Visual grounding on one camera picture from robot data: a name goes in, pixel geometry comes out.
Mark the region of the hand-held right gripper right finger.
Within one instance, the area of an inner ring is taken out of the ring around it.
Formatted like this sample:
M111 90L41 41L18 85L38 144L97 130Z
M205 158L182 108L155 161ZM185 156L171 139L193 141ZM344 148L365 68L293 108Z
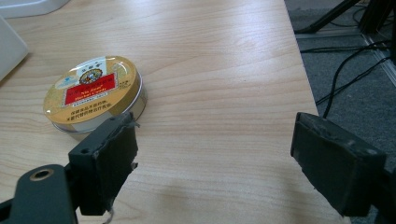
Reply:
M331 121L299 112L290 155L314 188L342 216L365 216L386 154Z

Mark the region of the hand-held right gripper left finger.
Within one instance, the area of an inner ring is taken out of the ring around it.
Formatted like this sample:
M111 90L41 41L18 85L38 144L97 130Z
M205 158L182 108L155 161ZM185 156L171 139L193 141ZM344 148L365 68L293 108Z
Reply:
M120 189L137 164L138 124L131 112L104 121L69 153L73 204L84 216L112 209Z

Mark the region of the round gold tin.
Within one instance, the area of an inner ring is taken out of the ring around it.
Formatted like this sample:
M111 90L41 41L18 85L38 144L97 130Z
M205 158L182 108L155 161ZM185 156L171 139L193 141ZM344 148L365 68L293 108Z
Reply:
M63 74L49 88L43 111L57 129L81 134L122 113L131 112L137 119L147 101L135 65L121 56L103 56Z

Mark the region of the white box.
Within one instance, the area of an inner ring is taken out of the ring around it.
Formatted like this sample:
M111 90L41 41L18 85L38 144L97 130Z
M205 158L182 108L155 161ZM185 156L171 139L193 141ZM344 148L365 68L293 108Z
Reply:
M26 43L0 15L0 81L28 54Z

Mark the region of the black stand leg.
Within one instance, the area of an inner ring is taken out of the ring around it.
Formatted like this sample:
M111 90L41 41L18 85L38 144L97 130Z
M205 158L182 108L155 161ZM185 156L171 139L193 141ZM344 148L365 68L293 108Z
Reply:
M343 0L340 4L335 6L333 9L331 9L329 12L327 12L325 15L323 15L317 21L311 23L310 25L308 25L305 28L295 30L294 33L296 35L314 34L317 31L319 31L320 29L322 29L324 26L329 24L331 21L335 20L337 17L342 15L344 12L349 10L351 7L358 4L359 1L360 0Z

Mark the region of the white tray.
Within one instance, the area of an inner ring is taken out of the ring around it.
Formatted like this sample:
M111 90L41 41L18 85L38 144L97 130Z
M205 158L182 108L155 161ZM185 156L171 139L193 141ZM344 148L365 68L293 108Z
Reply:
M0 0L0 15L5 19L38 16L60 9L70 0Z

